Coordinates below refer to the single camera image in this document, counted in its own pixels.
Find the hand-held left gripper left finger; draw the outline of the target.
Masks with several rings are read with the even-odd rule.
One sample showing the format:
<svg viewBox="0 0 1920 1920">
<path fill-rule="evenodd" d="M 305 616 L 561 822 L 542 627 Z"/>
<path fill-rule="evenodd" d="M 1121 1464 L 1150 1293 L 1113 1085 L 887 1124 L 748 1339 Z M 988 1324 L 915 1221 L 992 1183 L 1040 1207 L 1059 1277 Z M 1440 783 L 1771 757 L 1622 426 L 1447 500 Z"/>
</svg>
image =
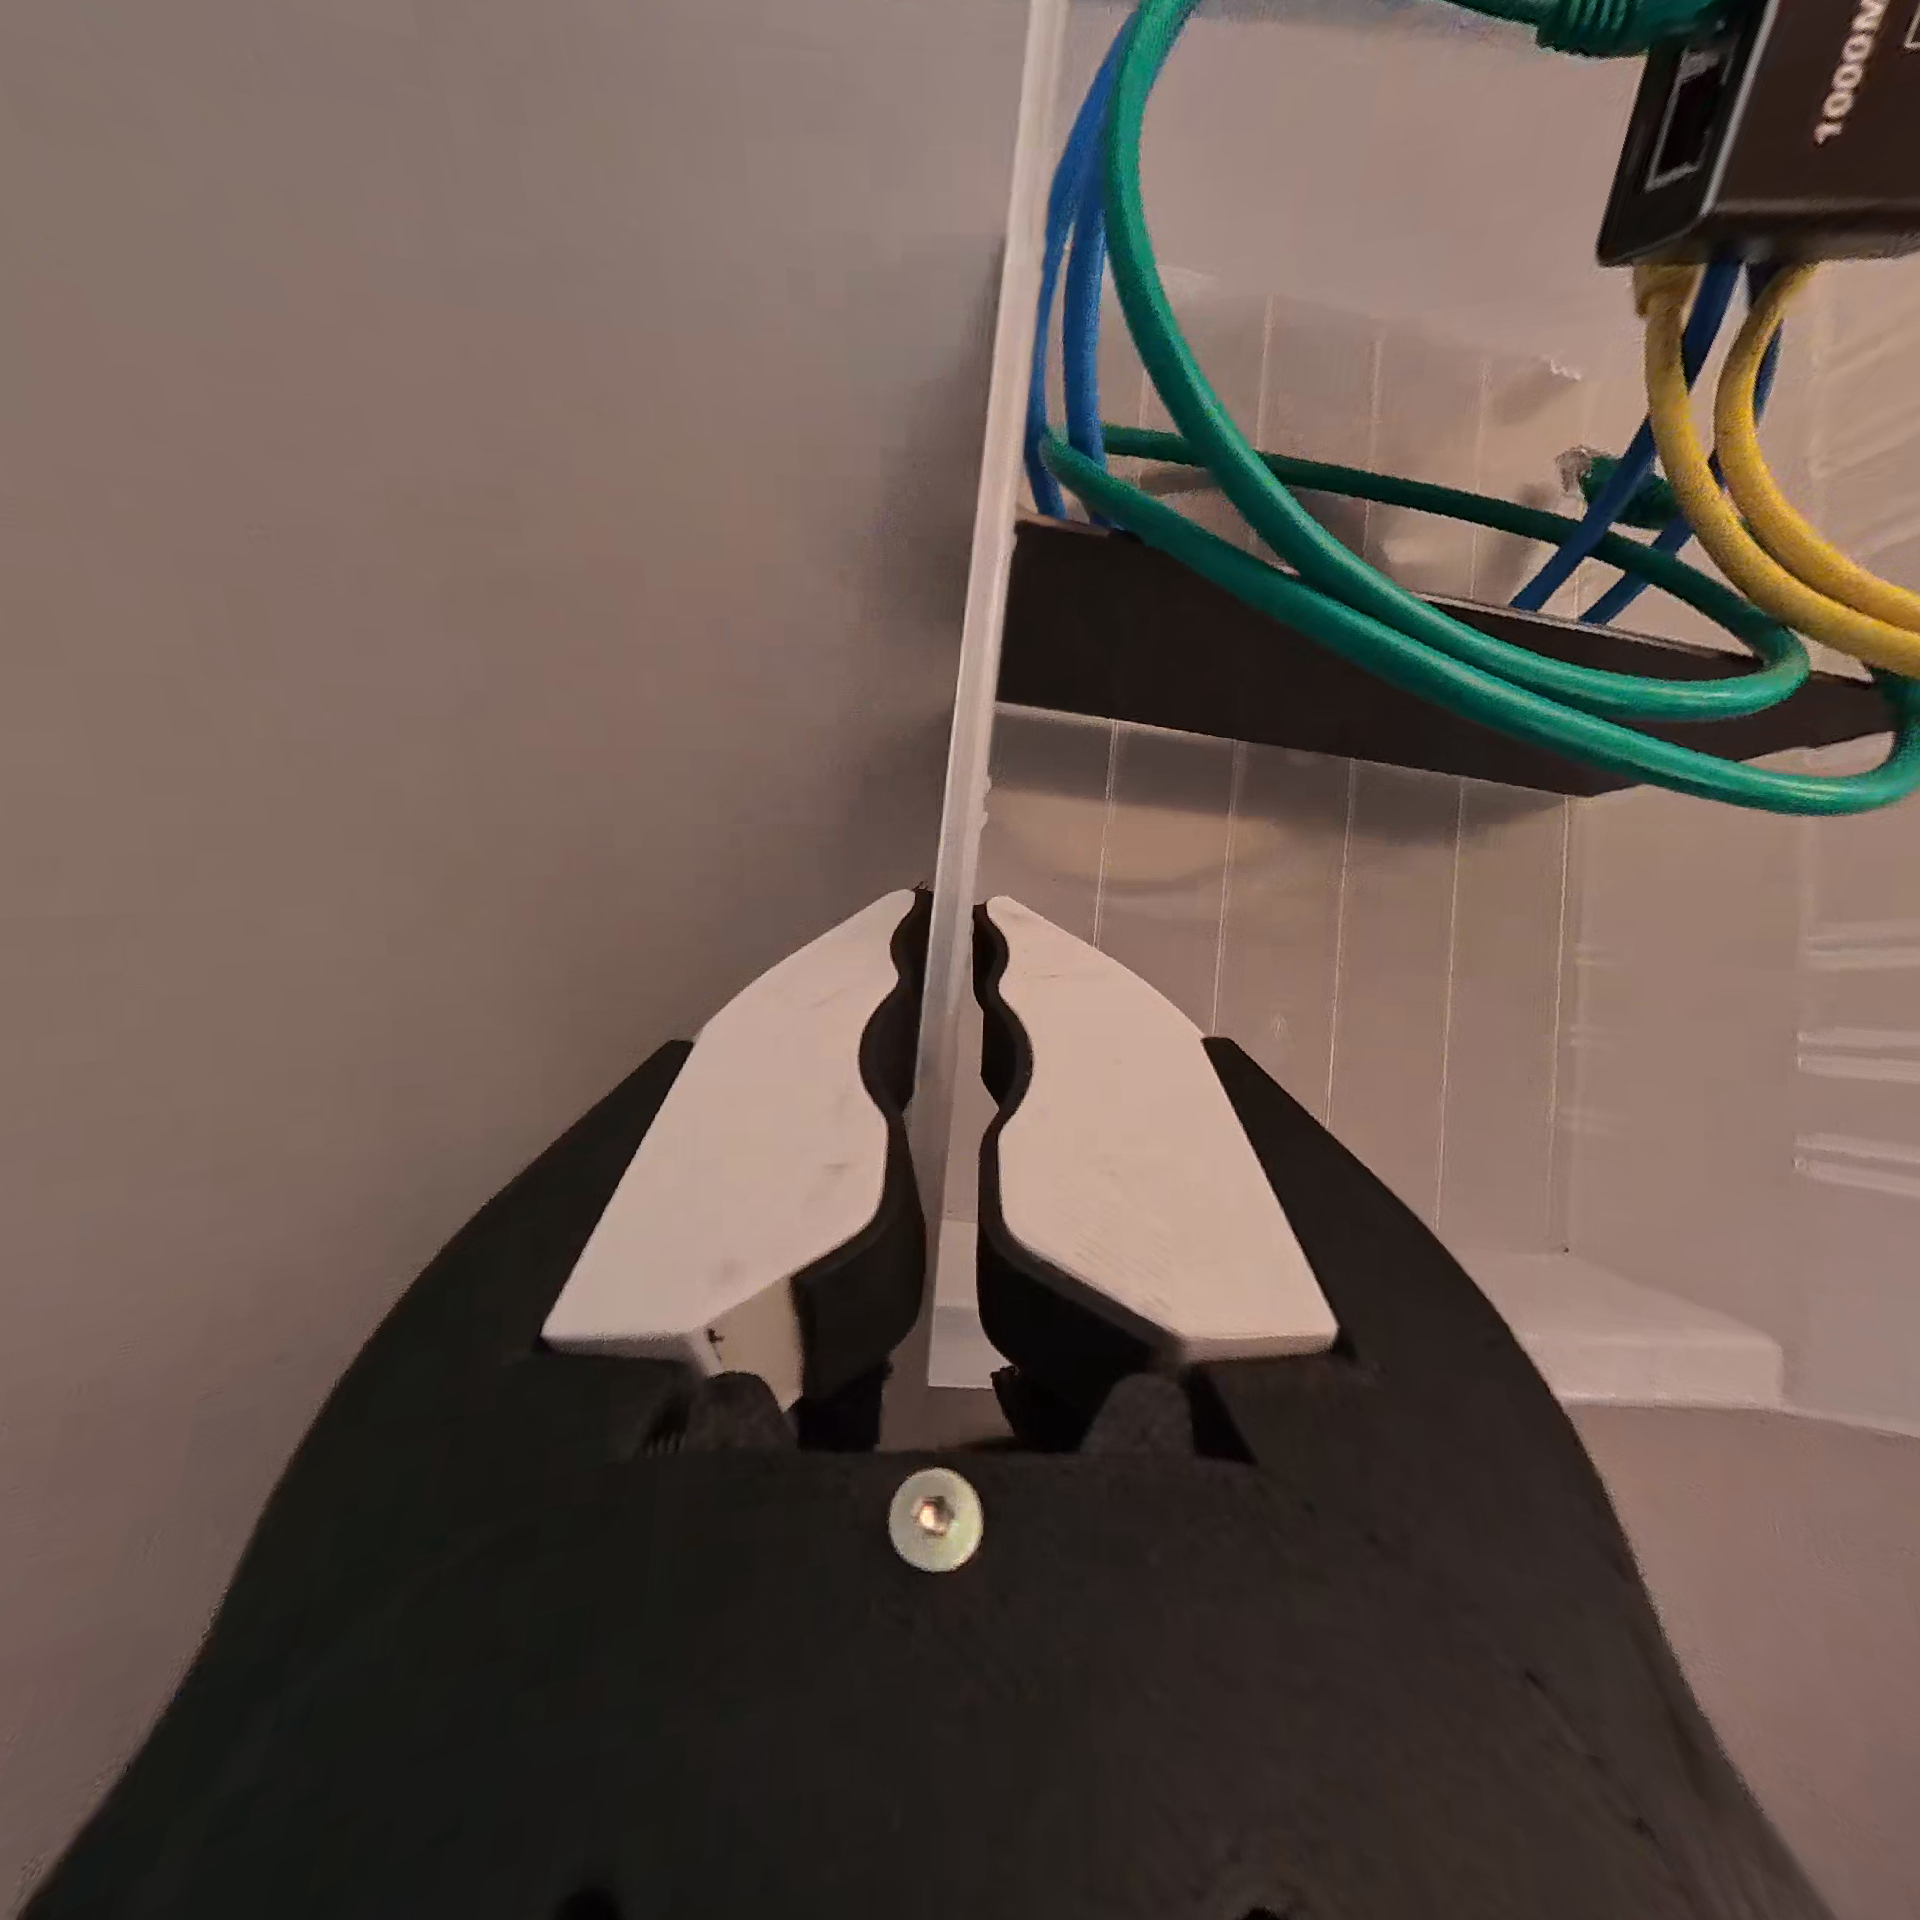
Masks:
<svg viewBox="0 0 1920 1920">
<path fill-rule="evenodd" d="M 912 1018 L 920 891 L 878 896 L 734 995 L 697 1032 L 558 1300 L 546 1348 L 744 1373 L 794 1407 L 881 1366 L 921 1256 L 866 1277 L 908 1092 L 866 1060 Z"/>
</svg>

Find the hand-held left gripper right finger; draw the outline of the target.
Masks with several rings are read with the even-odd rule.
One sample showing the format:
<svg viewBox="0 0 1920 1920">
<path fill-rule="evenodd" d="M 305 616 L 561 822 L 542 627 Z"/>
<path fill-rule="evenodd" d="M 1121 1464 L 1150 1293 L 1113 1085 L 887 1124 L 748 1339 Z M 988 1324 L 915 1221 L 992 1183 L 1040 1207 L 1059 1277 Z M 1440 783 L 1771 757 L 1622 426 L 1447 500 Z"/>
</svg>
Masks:
<svg viewBox="0 0 1920 1920">
<path fill-rule="evenodd" d="M 976 910 L 976 1308 L 1057 1402 L 1331 1354 L 1337 1316 L 1209 1058 L 1137 971 L 1034 908 Z"/>
</svg>

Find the clear plastic bin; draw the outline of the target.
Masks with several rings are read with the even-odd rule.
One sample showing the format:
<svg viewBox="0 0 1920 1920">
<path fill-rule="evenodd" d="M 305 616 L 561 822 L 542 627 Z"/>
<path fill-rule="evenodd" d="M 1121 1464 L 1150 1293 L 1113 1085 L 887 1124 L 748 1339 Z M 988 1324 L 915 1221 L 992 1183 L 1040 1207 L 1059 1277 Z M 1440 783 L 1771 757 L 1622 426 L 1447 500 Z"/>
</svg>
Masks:
<svg viewBox="0 0 1920 1920">
<path fill-rule="evenodd" d="M 1634 70 L 1442 4 L 1211 4 L 1146 120 L 1183 327 L 1265 448 L 1572 512 L 1641 419 L 1593 231 Z M 950 829 L 1239 1043 L 1572 1402 L 1916 1432 L 1916 799 L 1595 799 L 1001 704 Z"/>
</svg>

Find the black ethernet switch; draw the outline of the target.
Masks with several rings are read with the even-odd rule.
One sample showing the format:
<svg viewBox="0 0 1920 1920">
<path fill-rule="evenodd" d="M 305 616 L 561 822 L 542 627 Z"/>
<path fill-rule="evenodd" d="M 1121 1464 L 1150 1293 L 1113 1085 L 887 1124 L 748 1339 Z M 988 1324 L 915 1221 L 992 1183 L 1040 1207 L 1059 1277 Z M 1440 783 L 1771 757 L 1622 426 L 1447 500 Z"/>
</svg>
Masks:
<svg viewBox="0 0 1920 1920">
<path fill-rule="evenodd" d="M 1646 55 L 1604 270 L 1916 248 L 1916 2 L 1720 4 Z"/>
</svg>

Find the black divider panel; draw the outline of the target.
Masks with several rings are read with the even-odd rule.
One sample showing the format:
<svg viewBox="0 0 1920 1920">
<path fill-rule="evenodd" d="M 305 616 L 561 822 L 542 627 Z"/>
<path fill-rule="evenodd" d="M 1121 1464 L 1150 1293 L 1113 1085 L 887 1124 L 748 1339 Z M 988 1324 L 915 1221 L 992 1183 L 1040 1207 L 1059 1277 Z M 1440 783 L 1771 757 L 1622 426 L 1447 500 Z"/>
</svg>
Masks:
<svg viewBox="0 0 1920 1920">
<path fill-rule="evenodd" d="M 1729 680 L 1750 666 L 1697 640 L 1447 597 L 1434 604 L 1534 653 L 1627 677 Z M 1434 708 L 1139 540 L 1074 532 L 1051 519 L 1016 528 L 999 699 L 1560 797 L 1616 794 L 1640 779 Z M 1632 726 L 1720 759 L 1760 762 L 1884 736 L 1889 711 L 1871 683 L 1817 667 L 1786 704 L 1762 712 Z"/>
</svg>

